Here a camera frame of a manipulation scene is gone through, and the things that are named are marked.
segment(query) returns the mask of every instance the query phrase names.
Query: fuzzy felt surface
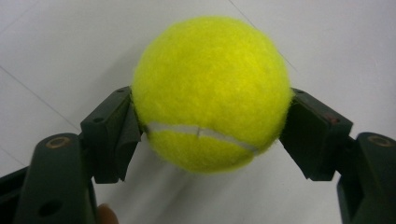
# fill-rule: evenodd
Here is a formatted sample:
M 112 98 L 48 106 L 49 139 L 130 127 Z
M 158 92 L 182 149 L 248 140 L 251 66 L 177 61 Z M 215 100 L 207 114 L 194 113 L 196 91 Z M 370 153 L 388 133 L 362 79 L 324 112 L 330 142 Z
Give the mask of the fuzzy felt surface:
M 292 98 L 286 66 L 272 41 L 227 17 L 170 26 L 143 53 L 131 88 L 143 126 L 198 126 L 260 153 L 281 133 Z M 196 173 L 231 170 L 254 157 L 227 139 L 147 131 L 160 156 Z

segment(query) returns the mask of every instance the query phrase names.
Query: white seam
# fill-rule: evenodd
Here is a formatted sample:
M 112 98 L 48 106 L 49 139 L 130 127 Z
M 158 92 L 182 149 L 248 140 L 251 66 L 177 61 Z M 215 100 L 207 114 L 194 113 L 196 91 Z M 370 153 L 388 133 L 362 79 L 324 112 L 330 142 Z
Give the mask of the white seam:
M 200 137 L 200 136 L 212 137 L 212 138 L 215 138 L 220 141 L 225 141 L 225 142 L 235 144 L 239 147 L 242 147 L 245 150 L 253 152 L 255 155 L 259 154 L 259 150 L 251 144 L 239 141 L 232 136 L 225 135 L 223 133 L 218 133 L 211 129 L 201 128 L 201 127 L 195 126 L 195 125 L 185 125 L 185 124 L 173 124 L 172 125 L 172 124 L 164 124 L 164 123 L 159 123 L 159 122 L 151 122 L 148 125 L 146 125 L 146 129 L 149 133 L 172 131 L 172 132 L 176 132 L 176 133 L 193 134 L 198 137 Z

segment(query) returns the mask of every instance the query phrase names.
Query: yellow tennis ball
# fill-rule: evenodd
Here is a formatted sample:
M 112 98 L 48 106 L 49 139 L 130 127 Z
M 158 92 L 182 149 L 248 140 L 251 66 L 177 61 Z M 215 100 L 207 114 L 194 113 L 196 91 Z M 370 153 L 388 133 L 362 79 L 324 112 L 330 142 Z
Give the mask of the yellow tennis ball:
M 278 138 L 292 91 L 271 40 L 242 21 L 170 26 L 134 71 L 136 114 L 154 150 L 195 173 L 250 162 Z

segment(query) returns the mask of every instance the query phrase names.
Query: finger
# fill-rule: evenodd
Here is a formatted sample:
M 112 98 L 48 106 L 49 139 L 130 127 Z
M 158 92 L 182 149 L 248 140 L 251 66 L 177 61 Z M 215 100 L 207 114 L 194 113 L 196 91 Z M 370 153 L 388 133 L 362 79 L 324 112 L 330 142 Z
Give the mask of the finger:
M 119 224 L 116 214 L 106 203 L 99 205 L 98 216 L 101 224 Z

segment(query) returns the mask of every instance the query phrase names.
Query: white table surface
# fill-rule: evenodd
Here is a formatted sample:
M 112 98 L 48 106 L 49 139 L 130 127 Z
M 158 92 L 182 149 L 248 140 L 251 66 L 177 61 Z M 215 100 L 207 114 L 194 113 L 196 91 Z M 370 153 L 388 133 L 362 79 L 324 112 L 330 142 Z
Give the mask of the white table surface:
M 146 45 L 175 21 L 227 15 L 272 37 L 292 86 L 396 138 L 396 2 L 307 0 L 0 1 L 0 176 L 30 163 L 41 139 L 79 133 L 130 84 Z M 144 137 L 126 182 L 95 185 L 120 223 L 341 223 L 336 183 L 305 180 L 277 143 L 249 166 L 193 175 Z

